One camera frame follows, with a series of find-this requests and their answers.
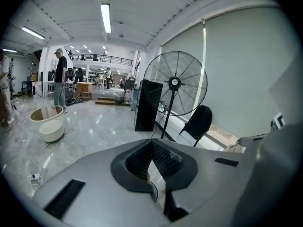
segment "black t-shirt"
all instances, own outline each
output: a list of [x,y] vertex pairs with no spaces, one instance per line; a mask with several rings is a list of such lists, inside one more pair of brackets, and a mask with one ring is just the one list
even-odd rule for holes
[[67,59],[66,57],[62,56],[59,59],[56,75],[55,75],[55,82],[62,82],[62,74],[63,74],[63,68],[67,67]]

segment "fluorescent light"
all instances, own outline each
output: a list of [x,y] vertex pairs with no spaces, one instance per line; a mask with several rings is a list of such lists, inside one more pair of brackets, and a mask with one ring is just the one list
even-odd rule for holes
[[9,49],[3,49],[4,51],[7,51],[7,52],[14,52],[14,53],[17,53],[17,51],[14,51],[14,50],[9,50]]
[[33,31],[33,30],[31,30],[31,29],[29,29],[29,28],[27,28],[27,27],[23,27],[22,30],[25,31],[25,32],[28,32],[29,34],[31,34],[31,35],[33,35],[33,36],[36,36],[36,37],[39,38],[39,39],[44,40],[44,36],[42,36],[42,35],[36,33],[35,31]]
[[105,32],[110,34],[112,32],[112,29],[110,27],[109,4],[101,5],[101,13],[102,13],[102,17],[103,17],[103,24],[104,24]]

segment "person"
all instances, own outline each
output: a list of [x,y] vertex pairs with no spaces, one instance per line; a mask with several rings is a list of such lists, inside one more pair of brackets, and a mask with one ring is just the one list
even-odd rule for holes
[[110,89],[110,87],[109,87],[109,81],[110,81],[110,76],[111,76],[111,70],[110,70],[110,68],[108,67],[107,69],[106,69],[106,88],[107,89]]
[[0,96],[4,102],[4,109],[6,114],[6,121],[8,124],[14,122],[14,118],[12,115],[12,108],[10,103],[10,91],[9,91],[9,68],[10,62],[9,58],[4,54],[4,51],[0,49]]
[[57,49],[55,52],[56,57],[59,59],[56,73],[55,82],[53,88],[53,103],[55,106],[61,106],[63,112],[67,113],[65,106],[65,81],[66,81],[66,68],[67,59],[63,56],[63,50],[61,48]]
[[72,69],[72,80],[73,80],[73,81],[76,79],[76,71],[77,71],[77,69],[74,67],[74,68]]

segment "standing fan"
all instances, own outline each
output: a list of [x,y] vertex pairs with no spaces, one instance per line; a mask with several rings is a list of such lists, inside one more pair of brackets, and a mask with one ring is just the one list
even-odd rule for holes
[[195,110],[203,101],[207,91],[207,76],[201,63],[192,55],[171,51],[157,56],[145,71],[144,79],[163,84],[156,89],[145,89],[147,100],[152,105],[152,93],[162,90],[157,110],[163,113],[161,104],[168,106],[161,139],[164,137],[170,113],[185,115]]

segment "gray pants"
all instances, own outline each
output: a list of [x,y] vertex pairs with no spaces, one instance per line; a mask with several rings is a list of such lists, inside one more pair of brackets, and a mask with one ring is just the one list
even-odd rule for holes
[[6,114],[6,119],[7,121],[10,121],[12,118],[12,108],[11,108],[11,104],[10,104],[10,91],[9,91],[9,87],[6,89],[1,89],[1,94],[0,96],[3,99],[3,103],[4,103],[4,109],[5,109],[5,114]]
[[109,81],[110,81],[110,78],[106,78],[106,88],[107,89],[110,89]]
[[53,89],[53,104],[55,106],[61,106],[63,109],[65,106],[65,88],[61,86],[61,82],[54,83]]

